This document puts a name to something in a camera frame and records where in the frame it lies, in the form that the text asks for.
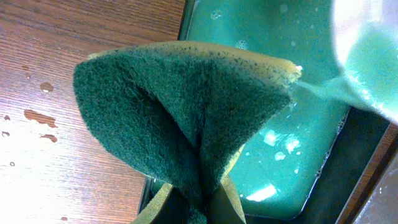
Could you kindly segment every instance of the sponge edge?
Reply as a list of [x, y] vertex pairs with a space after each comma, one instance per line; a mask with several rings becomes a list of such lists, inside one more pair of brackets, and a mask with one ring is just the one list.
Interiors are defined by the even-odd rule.
[[213, 44], [115, 50], [79, 64], [74, 87], [88, 129], [136, 170], [201, 205], [235, 152], [290, 102], [293, 63]]

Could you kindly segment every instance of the green scouring pad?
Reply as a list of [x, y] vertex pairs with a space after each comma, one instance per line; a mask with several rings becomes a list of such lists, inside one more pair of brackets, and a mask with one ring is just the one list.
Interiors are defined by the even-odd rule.
[[288, 60], [175, 41], [92, 55], [76, 66], [74, 88], [107, 151], [200, 211], [239, 148], [290, 103], [299, 76]]

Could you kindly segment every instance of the wet sponge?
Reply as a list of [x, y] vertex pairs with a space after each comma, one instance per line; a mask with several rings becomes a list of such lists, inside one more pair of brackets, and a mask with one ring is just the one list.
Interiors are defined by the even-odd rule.
[[293, 63], [198, 42], [95, 55], [76, 66], [81, 115], [104, 148], [201, 207], [234, 153], [290, 102]]

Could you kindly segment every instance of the sponge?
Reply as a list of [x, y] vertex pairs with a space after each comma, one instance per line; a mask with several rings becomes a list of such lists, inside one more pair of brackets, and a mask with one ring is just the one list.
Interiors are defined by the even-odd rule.
[[201, 42], [162, 42], [76, 66], [81, 115], [104, 148], [180, 189], [203, 211], [239, 148], [291, 101], [284, 59]]

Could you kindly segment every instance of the wooden table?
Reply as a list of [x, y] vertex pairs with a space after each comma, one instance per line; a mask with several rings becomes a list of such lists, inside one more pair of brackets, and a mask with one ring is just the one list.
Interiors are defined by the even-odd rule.
[[176, 40], [184, 0], [0, 1], [0, 223], [129, 223], [144, 176], [86, 130], [73, 68]]

